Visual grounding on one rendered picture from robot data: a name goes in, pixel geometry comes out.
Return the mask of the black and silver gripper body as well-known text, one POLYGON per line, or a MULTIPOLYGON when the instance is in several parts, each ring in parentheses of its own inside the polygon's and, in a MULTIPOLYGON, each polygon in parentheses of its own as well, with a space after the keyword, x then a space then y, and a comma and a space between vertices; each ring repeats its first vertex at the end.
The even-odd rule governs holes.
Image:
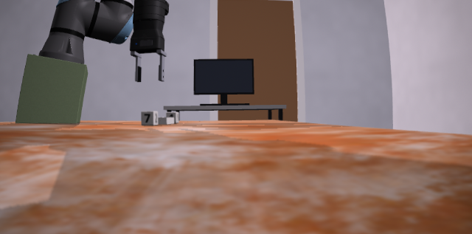
POLYGON ((133 34, 131 36, 130 51, 155 53, 164 51, 164 16, 169 13, 169 4, 166 0, 134 0, 133 7, 133 34))

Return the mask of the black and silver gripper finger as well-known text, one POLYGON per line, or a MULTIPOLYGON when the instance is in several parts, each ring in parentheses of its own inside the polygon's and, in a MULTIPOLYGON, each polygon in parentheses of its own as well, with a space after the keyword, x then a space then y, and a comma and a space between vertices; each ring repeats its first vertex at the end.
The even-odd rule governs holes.
POLYGON ((164 57, 167 57, 167 53, 161 49, 156 50, 156 53, 160 55, 159 80, 164 81, 164 57))
POLYGON ((136 58, 136 71, 135 71, 135 81, 136 82, 141 82, 142 79, 142 68, 141 68, 141 58, 142 55, 140 55, 138 52, 131 52, 131 56, 136 58))

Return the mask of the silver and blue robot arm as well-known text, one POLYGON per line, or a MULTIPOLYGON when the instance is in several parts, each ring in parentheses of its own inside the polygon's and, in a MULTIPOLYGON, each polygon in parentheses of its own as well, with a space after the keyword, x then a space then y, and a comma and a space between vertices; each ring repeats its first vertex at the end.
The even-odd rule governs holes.
POLYGON ((131 0, 59 0, 38 56, 84 64, 84 38, 123 44, 133 29, 131 0))

